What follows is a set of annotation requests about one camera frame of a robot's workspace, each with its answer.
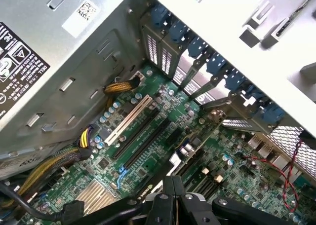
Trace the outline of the black RAM slot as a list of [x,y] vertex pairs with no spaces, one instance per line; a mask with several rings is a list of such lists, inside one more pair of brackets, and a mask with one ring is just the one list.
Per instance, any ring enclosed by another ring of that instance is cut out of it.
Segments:
[[213,177],[213,179],[214,179],[213,186],[205,195],[203,195],[205,200],[208,200],[218,190],[218,188],[222,184],[222,181],[224,180],[224,177],[222,175],[216,175],[215,177]]
[[196,186],[194,186],[192,192],[205,195],[213,186],[213,184],[214,179],[211,172],[209,171],[208,173],[206,173],[206,169],[204,169],[202,171],[202,179],[198,182]]

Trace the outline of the silver finned heatsink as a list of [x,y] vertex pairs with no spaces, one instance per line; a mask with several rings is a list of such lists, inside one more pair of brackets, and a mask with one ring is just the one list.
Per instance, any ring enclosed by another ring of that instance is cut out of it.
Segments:
[[92,180],[76,200],[84,202],[84,215],[92,214],[117,201],[117,198],[96,179]]

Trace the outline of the green motherboard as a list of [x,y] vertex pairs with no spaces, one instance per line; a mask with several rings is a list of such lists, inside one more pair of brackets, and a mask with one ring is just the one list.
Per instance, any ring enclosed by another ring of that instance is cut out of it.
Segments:
[[[171,149],[163,141],[176,128],[183,129],[185,123],[192,124],[199,115],[205,113],[197,103],[190,101],[185,92],[152,68],[145,67],[137,74],[141,79],[140,86],[120,94],[94,122],[94,129],[89,132],[92,148],[90,159],[68,166],[56,165],[45,186],[26,192],[26,200],[38,211],[60,211],[64,204],[74,201],[94,179],[110,191],[117,201],[127,196],[138,199],[134,195],[136,188],[146,176],[154,172],[158,161]],[[104,140],[146,95],[153,100],[110,146],[105,144]],[[160,113],[122,156],[112,159],[154,109],[159,109]],[[129,169],[124,169],[123,165],[166,118],[171,121],[170,125]],[[254,135],[241,134],[219,125],[203,144],[205,153],[201,160],[184,176],[180,176],[185,191],[192,192],[202,179],[202,171],[206,169],[206,173],[210,171],[213,177],[224,177],[218,190],[207,200],[209,203],[218,196],[225,196],[296,225],[316,222],[316,202],[306,197],[309,184],[298,170],[294,170],[292,187],[286,191],[290,207],[296,208],[295,212],[290,212],[282,199],[284,176],[277,173],[281,164],[274,162],[269,165],[257,161],[262,152],[265,152],[264,159],[270,158],[273,150],[265,143],[261,143],[258,150],[252,149],[250,144],[256,139]]]

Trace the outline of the short black expansion slot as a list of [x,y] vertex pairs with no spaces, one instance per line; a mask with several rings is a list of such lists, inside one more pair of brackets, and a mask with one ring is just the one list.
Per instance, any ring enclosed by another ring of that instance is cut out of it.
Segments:
[[166,144],[173,145],[174,143],[176,143],[182,132],[183,130],[181,128],[176,128],[165,140]]

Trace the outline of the white expansion slot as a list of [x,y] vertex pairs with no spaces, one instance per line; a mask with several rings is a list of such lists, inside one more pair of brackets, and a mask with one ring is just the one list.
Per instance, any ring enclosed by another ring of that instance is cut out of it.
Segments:
[[124,120],[115,128],[115,130],[104,140],[104,143],[110,146],[152,100],[153,99],[151,96],[146,95],[139,102],[139,104],[124,118]]

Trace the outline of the perforated metal slot cover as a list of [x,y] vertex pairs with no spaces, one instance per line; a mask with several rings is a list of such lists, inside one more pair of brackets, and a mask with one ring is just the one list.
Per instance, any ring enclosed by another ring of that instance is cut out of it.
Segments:
[[222,125],[234,130],[256,132],[262,134],[270,134],[274,129],[273,125],[266,124],[261,120],[242,119],[237,117],[229,117],[224,119]]
[[159,35],[154,30],[150,22],[145,22],[141,24],[141,31],[143,36],[143,42],[145,46],[145,51],[148,59],[155,64],[159,65],[159,51],[158,42]]
[[176,68],[179,62],[179,49],[178,44],[171,40],[167,34],[161,40],[161,70],[172,79],[175,75]]

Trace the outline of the grey metal PC case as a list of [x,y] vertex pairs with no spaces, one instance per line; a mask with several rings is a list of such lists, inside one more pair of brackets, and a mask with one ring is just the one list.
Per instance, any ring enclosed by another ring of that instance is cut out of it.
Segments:
[[[161,40],[169,34],[172,24],[179,20],[171,11],[172,20],[170,27],[157,28],[151,20],[151,9],[161,4],[157,0],[147,2],[147,9],[139,21],[141,43],[145,52],[145,59],[140,67],[129,77],[122,78],[117,76],[112,82],[103,88],[106,96],[105,106],[101,112],[80,132],[80,134],[64,147],[50,154],[34,168],[14,175],[4,180],[0,180],[0,225],[74,225],[74,222],[85,215],[84,202],[74,200],[63,205],[62,209],[54,213],[42,213],[34,205],[28,202],[25,194],[29,189],[38,189],[47,184],[47,179],[51,177],[56,165],[68,166],[78,162],[90,159],[92,148],[89,142],[89,132],[94,129],[94,122],[110,106],[113,101],[122,93],[137,89],[140,86],[141,79],[138,72],[145,67],[152,68],[155,72],[173,82],[180,91],[186,93],[190,101],[197,103],[206,113],[214,108],[219,108],[226,114],[225,118],[237,117],[242,119],[260,118],[262,109],[271,103],[275,103],[266,94],[259,100],[251,97],[244,97],[245,89],[253,84],[249,80],[236,91],[228,90],[225,87],[228,74],[235,68],[228,60],[218,74],[212,75],[206,72],[206,63],[210,57],[218,53],[207,43],[206,49],[194,59],[188,55],[188,46],[194,37],[198,36],[188,25],[188,31],[178,44],[179,62],[175,75],[172,79],[161,70]],[[141,24],[150,22],[159,35],[158,51],[159,65],[153,64],[147,57]],[[306,197],[316,202],[316,144],[305,144],[299,139],[299,134],[304,130],[295,120],[286,112],[283,119],[274,126],[270,134],[256,132],[236,131],[241,134],[254,135],[257,137],[250,147],[254,150],[259,149],[261,143],[265,143],[273,150],[273,154],[268,159],[264,159],[265,152],[257,161],[265,162],[271,165],[274,162],[280,162],[281,168],[277,173],[283,175],[282,199],[285,207],[290,212],[295,212],[295,207],[290,207],[287,201],[287,189],[292,187],[294,179],[294,170],[300,172],[301,177],[309,184]],[[174,210],[172,225],[184,225],[180,215],[180,202],[174,191]]]

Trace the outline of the blue card retention clip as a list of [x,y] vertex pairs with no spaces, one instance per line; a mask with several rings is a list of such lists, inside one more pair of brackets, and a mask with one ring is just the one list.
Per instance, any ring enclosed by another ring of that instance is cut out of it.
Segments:
[[277,124],[285,115],[285,111],[275,103],[266,105],[262,109],[260,118],[267,124]]
[[251,97],[253,97],[256,100],[259,100],[259,99],[264,98],[265,94],[259,88],[257,88],[255,85],[250,84],[245,89],[244,97],[246,99],[250,99]]
[[207,43],[200,37],[196,36],[190,42],[188,46],[188,55],[194,59],[198,58],[199,55],[206,49]]
[[206,63],[206,72],[212,75],[216,75],[226,64],[227,60],[223,58],[220,54],[213,54],[208,62]]
[[245,81],[246,77],[239,70],[234,68],[226,78],[225,87],[228,90],[236,91],[243,85]]
[[157,4],[151,9],[151,20],[155,27],[170,27],[172,15],[162,4]]
[[169,35],[173,42],[179,43],[188,31],[188,26],[181,20],[175,21],[169,29]]

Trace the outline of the grey parts rack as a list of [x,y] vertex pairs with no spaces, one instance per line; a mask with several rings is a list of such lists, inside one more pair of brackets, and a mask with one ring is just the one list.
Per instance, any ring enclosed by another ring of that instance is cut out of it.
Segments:
[[316,0],[157,0],[316,137]]

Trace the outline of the green RAM stick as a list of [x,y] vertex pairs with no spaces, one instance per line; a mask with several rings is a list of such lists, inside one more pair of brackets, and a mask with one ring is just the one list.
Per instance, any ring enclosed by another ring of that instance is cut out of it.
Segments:
[[311,2],[312,0],[304,0],[297,8],[296,10],[288,17],[288,20],[284,23],[284,25],[277,31],[276,36],[280,37],[285,30],[291,25],[291,23],[301,14],[301,12],[306,8],[306,6]]

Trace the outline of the grey power supply unit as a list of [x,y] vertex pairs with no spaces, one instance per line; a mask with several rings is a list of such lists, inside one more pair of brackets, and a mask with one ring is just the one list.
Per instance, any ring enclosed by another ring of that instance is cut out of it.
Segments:
[[72,142],[140,67],[149,1],[0,0],[0,180]]

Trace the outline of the black intrusion switch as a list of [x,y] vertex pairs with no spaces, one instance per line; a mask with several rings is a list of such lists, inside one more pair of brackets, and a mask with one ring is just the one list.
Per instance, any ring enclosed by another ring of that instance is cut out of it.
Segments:
[[306,130],[299,134],[299,139],[305,144],[316,144],[316,138]]

